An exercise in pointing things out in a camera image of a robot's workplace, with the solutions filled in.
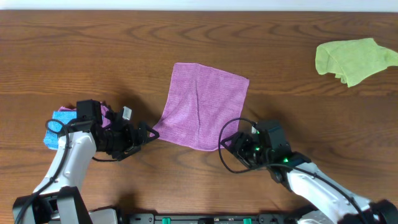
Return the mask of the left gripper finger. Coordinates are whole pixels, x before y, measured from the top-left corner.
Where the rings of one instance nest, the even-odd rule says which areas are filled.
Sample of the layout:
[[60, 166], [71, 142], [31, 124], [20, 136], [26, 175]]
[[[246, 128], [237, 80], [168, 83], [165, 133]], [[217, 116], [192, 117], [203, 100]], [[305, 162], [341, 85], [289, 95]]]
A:
[[152, 142], [160, 137], [160, 134], [144, 121], [139, 123], [138, 134], [139, 142], [142, 145]]
[[111, 153], [111, 156], [113, 159], [116, 159], [117, 161], [122, 161], [127, 157], [139, 152], [140, 150], [141, 146], [132, 146], [124, 151], [113, 151]]

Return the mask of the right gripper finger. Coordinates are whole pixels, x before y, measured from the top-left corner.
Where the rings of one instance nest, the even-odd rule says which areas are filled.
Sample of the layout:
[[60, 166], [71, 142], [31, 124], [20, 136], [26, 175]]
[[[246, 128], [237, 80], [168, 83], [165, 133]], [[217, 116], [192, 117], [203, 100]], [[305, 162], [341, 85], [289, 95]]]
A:
[[248, 162], [245, 161], [241, 156], [238, 155], [238, 153], [230, 146], [222, 146], [225, 151], [236, 160], [236, 163], [240, 163], [242, 167], [244, 167], [244, 170], [251, 170], [253, 166]]
[[222, 146], [234, 146], [238, 139], [241, 139], [243, 132], [236, 132], [232, 134], [230, 137], [224, 138], [220, 141]]

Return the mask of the purple cloth with label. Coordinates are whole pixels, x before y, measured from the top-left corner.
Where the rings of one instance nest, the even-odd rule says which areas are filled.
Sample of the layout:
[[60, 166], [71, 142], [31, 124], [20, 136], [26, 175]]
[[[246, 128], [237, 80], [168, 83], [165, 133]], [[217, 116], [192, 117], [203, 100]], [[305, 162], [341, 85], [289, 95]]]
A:
[[159, 139], [199, 151], [215, 151], [221, 128], [243, 110], [249, 79], [199, 63], [176, 63]]

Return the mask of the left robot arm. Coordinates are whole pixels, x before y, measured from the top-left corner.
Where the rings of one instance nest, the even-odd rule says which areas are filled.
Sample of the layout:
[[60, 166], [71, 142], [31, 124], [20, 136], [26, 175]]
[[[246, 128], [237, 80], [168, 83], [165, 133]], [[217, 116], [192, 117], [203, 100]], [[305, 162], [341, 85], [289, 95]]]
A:
[[60, 129], [57, 153], [48, 172], [32, 194], [19, 197], [12, 211], [15, 223], [127, 223], [114, 207], [88, 211], [80, 194], [88, 166], [97, 152], [122, 161], [159, 138], [159, 133], [141, 121], [129, 122], [132, 110], [101, 112], [95, 100], [79, 101], [76, 118], [67, 124], [56, 120]]

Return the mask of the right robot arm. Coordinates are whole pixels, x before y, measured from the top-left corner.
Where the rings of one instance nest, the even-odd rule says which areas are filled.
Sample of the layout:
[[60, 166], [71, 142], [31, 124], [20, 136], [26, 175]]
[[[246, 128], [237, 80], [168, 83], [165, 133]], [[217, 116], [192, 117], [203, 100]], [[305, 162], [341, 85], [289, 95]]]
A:
[[250, 122], [251, 132], [238, 131], [218, 138], [245, 166], [245, 171], [265, 168], [272, 179], [307, 201], [314, 210], [294, 223], [397, 223], [397, 207], [388, 200], [373, 202], [344, 188], [324, 174], [307, 156], [291, 149], [277, 120]]

